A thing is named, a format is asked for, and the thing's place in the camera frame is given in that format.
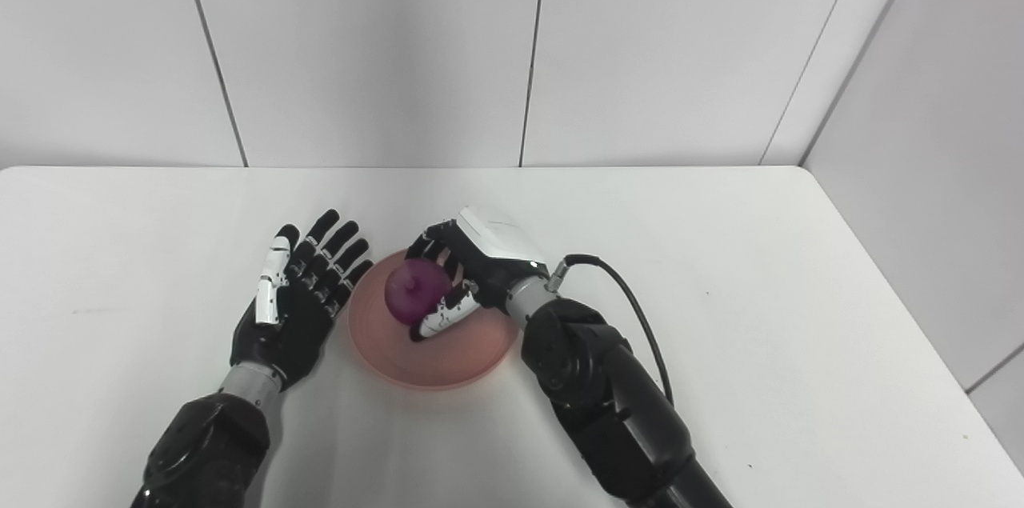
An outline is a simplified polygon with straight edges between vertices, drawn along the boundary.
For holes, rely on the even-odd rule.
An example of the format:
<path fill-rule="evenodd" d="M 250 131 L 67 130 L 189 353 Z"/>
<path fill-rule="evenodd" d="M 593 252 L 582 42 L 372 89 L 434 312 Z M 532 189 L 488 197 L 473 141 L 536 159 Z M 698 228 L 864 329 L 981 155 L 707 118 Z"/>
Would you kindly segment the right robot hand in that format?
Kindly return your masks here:
<path fill-rule="evenodd" d="M 551 274 L 526 232 L 480 206 L 465 206 L 454 219 L 425 228 L 406 249 L 406 259 L 439 264 L 453 283 L 442 300 L 410 327 L 413 342 L 438 336 L 478 308 L 498 309 L 524 329 L 534 312 L 555 297 L 542 289 Z"/>

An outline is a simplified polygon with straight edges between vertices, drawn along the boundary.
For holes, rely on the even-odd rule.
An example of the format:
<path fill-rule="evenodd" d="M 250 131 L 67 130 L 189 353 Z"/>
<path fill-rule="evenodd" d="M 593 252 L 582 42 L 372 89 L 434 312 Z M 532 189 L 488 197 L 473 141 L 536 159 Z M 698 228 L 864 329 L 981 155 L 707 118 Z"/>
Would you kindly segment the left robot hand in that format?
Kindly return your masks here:
<path fill-rule="evenodd" d="M 270 371 L 286 391 L 317 366 L 335 322 L 373 267 L 354 220 L 328 209 L 306 234 L 285 224 L 266 254 L 254 299 L 234 326 L 232 366 Z"/>

